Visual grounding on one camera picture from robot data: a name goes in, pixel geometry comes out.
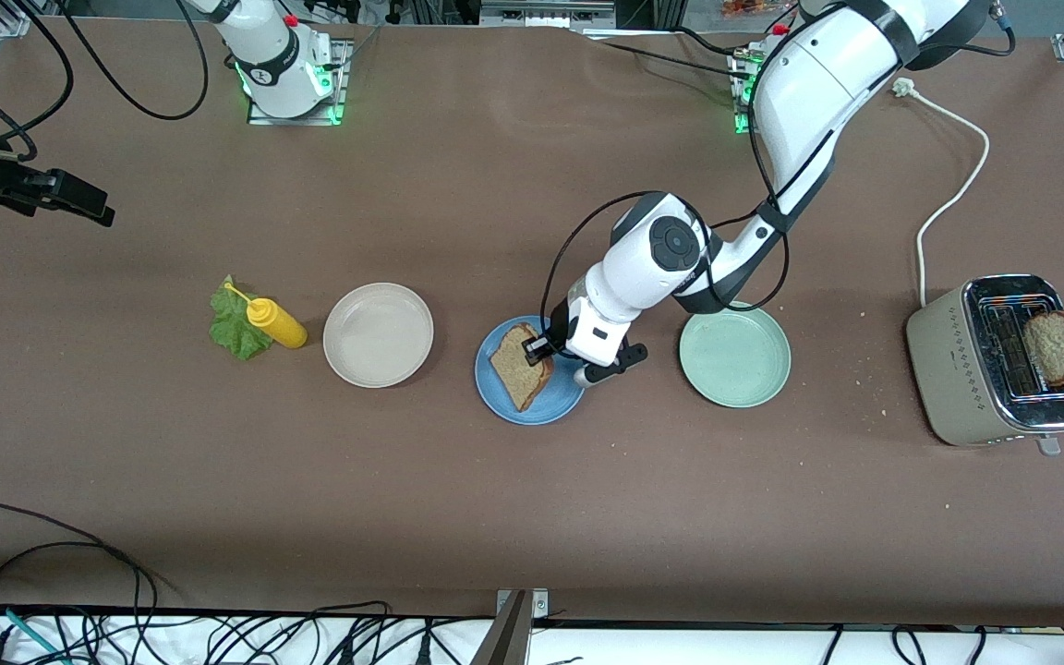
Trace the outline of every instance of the bread slice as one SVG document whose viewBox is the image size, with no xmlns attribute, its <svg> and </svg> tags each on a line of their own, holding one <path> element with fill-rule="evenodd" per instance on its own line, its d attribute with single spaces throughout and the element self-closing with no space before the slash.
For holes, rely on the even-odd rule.
<svg viewBox="0 0 1064 665">
<path fill-rule="evenodd" d="M 552 359 L 546 358 L 536 365 L 530 366 L 523 354 L 523 340 L 535 339 L 536 333 L 528 323 L 516 325 L 503 333 L 499 348 L 491 353 L 491 366 L 499 375 L 503 388 L 512 397 L 515 411 L 523 413 L 532 405 L 532 400 L 541 395 L 541 390 L 549 384 L 552 378 Z"/>
<path fill-rule="evenodd" d="M 1046 312 L 1026 323 L 1026 349 L 1050 386 L 1064 384 L 1064 312 Z"/>
</svg>

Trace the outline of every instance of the toaster lever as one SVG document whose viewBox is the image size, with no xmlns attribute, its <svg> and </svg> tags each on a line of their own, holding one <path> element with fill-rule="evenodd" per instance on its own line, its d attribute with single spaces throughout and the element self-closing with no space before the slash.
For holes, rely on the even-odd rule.
<svg viewBox="0 0 1064 665">
<path fill-rule="evenodd" d="M 1046 458 L 1057 458 L 1061 454 L 1061 444 L 1057 437 L 1050 437 L 1050 435 L 1037 437 L 1037 447 Z"/>
</svg>

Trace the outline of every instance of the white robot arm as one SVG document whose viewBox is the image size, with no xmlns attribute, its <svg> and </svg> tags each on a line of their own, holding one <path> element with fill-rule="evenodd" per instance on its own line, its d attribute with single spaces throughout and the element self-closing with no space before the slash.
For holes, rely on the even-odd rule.
<svg viewBox="0 0 1064 665">
<path fill-rule="evenodd" d="M 236 59 L 246 93 L 269 116 L 292 118 L 333 93 L 321 67 L 331 37 L 286 20 L 273 0 L 188 0 L 216 26 Z"/>
<path fill-rule="evenodd" d="M 554 309 L 545 334 L 525 345 L 529 362 L 575 353 L 587 363 L 576 378 L 587 387 L 646 358 L 642 347 L 627 347 L 628 329 L 667 295 L 687 312 L 722 311 L 818 193 L 831 173 L 839 132 L 857 111 L 900 67 L 932 67 L 954 51 L 924 52 L 925 44 L 975 37 L 993 5 L 990 0 L 825 4 L 802 1 L 808 24 L 774 49 L 752 89 L 752 119 L 774 164 L 777 205 L 767 198 L 726 243 L 675 195 L 643 197 L 613 228 L 602 262 Z"/>
</svg>

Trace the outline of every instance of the brown table surface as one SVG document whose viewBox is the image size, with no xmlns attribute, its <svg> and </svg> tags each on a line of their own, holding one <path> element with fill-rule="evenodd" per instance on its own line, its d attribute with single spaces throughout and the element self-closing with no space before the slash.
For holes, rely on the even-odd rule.
<svg viewBox="0 0 1064 665">
<path fill-rule="evenodd" d="M 185 27 L 83 22 L 139 100 L 194 100 Z M 584 215 L 648 188 L 710 220 L 760 201 L 725 81 L 562 30 L 385 27 L 354 63 L 346 124 L 250 128 L 207 29 L 203 109 L 160 122 L 52 29 L 76 89 L 34 131 L 35 164 L 100 185 L 118 215 L 102 230 L 0 211 L 0 500 L 130 551 L 171 584 L 165 602 L 481 613 L 495 588 L 533 585 L 566 618 L 1064 624 L 1064 453 L 943 445 L 905 352 L 914 234 L 976 163 L 967 130 L 882 94 L 845 131 L 767 306 L 794 353 L 776 399 L 734 411 L 697 395 L 667 302 L 634 325 L 645 366 L 523 429 L 486 411 L 473 358 L 494 326 L 535 312 Z M 679 38 L 638 43 L 717 64 Z M 915 79 L 993 142 L 930 232 L 930 294 L 1035 272 L 1064 297 L 1064 65 L 1026 41 Z M 61 81 L 37 33 L 4 44 L 15 117 Z M 613 220 L 580 235 L 553 298 Z M 213 345 L 207 298 L 228 273 L 313 342 L 251 362 Z M 336 300 L 381 281 L 430 303 L 436 337 L 417 376 L 367 390 L 318 342 Z M 0 561 L 61 537 L 0 515 Z M 0 601 L 126 605 L 128 584 L 102 555 L 53 552 Z"/>
</svg>

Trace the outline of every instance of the white power cable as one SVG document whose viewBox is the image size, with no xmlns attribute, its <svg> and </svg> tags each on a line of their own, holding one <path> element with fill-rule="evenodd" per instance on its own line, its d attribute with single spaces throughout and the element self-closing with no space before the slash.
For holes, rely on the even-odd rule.
<svg viewBox="0 0 1064 665">
<path fill-rule="evenodd" d="M 926 252 L 924 251 L 924 249 L 921 249 L 921 238 L 924 238 L 924 236 L 926 235 L 926 230 L 930 228 L 930 225 L 934 223 L 934 220 L 938 219 L 938 216 L 942 216 L 942 214 L 945 214 L 945 212 L 947 212 L 950 209 L 950 206 L 959 202 L 959 199 L 962 199 L 963 195 L 966 194 L 967 189 L 970 188 L 971 182 L 976 182 L 976 177 L 978 177 L 979 172 L 983 170 L 983 165 L 987 164 L 987 154 L 990 151 L 992 151 L 992 139 L 987 137 L 987 132 L 980 130 L 980 128 L 977 127 L 975 122 L 971 122 L 969 119 L 953 113 L 953 111 L 943 109 L 941 105 L 934 104 L 933 101 L 930 101 L 928 100 L 928 98 L 921 96 L 921 93 L 917 92 L 917 89 L 914 89 L 914 82 L 909 79 L 898 79 L 897 81 L 895 81 L 894 94 L 898 97 L 911 97 L 914 100 L 924 102 L 924 104 L 928 105 L 930 109 L 933 109 L 934 111 L 938 111 L 938 113 L 945 115 L 946 117 L 955 119 L 955 121 L 962 122 L 964 126 L 970 127 L 970 129 L 975 131 L 977 134 L 979 134 L 980 137 L 983 139 L 983 155 L 980 156 L 979 164 L 976 164 L 976 169 L 971 170 L 970 177 L 967 177 L 967 182 L 963 182 L 963 186 L 960 186 L 959 193 L 955 194 L 954 197 L 950 199 L 950 201 L 942 203 L 942 206 L 938 207 L 938 210 L 934 211 L 934 214 L 930 215 L 929 218 L 926 220 L 926 222 L 921 223 L 921 228 L 917 230 L 917 240 L 916 240 L 917 299 L 919 299 L 920 306 L 925 307 L 926 306 Z"/>
</svg>

